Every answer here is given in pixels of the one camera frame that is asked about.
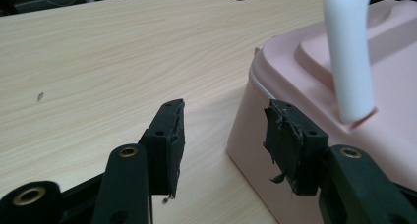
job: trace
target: pink plastic container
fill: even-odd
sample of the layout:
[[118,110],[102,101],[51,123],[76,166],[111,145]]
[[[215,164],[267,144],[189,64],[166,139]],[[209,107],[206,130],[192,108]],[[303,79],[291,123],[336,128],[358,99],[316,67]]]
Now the pink plastic container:
[[275,36],[258,48],[227,150],[281,223],[323,223],[317,196],[296,196],[263,147],[264,109],[276,98],[297,106],[343,143],[367,151],[394,182],[417,191],[417,3],[383,1],[369,8],[369,55],[374,111],[345,124],[338,105],[325,24]]

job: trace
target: white plastic handle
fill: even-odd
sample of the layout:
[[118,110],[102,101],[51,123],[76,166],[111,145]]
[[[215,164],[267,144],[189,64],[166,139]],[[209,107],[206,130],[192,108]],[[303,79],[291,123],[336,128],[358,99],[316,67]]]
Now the white plastic handle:
[[334,87],[343,123],[357,122],[375,107],[368,53],[370,0],[325,0]]

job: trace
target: black mechanical arm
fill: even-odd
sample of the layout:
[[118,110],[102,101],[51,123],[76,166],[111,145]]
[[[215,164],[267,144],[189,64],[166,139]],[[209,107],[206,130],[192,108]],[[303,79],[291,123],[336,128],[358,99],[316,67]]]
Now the black mechanical arm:
[[138,143],[111,152],[103,174],[64,193],[43,181],[5,195],[0,223],[152,223],[151,196],[175,198],[184,145],[184,101],[177,99],[160,107]]
[[390,181],[370,155],[328,135],[294,105],[272,100],[265,148],[298,196],[314,196],[326,224],[415,224],[417,193]]

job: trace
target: wood grain surface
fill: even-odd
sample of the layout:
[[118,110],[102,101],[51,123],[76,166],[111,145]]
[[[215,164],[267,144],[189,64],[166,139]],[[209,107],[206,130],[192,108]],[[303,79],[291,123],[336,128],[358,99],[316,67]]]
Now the wood grain surface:
[[276,223],[226,153],[254,49],[323,18],[322,0],[108,0],[0,19],[0,196],[62,191],[184,98],[177,198],[154,223]]

